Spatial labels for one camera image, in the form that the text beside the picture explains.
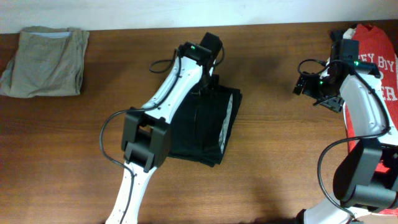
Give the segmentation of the black shorts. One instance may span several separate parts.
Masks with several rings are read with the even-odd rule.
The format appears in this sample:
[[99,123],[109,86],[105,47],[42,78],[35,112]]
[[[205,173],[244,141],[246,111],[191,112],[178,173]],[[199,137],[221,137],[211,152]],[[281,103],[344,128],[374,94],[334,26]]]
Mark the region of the black shorts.
[[221,164],[242,97],[241,90],[221,85],[203,95],[186,95],[172,119],[169,157]]

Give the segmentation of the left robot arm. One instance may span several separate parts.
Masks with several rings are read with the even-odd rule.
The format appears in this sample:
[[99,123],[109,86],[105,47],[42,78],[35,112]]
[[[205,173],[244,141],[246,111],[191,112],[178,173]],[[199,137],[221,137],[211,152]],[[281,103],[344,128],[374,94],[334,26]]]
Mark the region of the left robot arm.
[[107,223],[137,223],[147,185],[164,163],[172,146],[171,122],[184,98],[196,88],[206,90],[213,81],[213,70],[224,52],[217,35],[207,32],[199,44],[186,42],[167,60],[167,78],[156,93],[140,108],[113,113],[104,123],[123,114],[121,149],[123,162],[105,155],[123,168],[123,179]]

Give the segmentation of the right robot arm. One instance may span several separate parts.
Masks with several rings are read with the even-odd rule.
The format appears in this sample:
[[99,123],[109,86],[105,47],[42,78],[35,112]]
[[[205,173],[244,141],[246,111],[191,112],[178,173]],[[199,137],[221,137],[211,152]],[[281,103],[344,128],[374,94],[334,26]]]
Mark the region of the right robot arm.
[[[357,223],[359,217],[397,208],[397,128],[382,97],[377,65],[360,61],[359,42],[351,39],[335,41],[329,61],[320,65],[317,73],[300,72],[293,93],[335,112],[347,106],[355,135],[321,152],[317,178],[325,199],[302,210],[296,222]],[[335,171],[329,194],[322,181],[323,158],[346,142],[355,146]]]

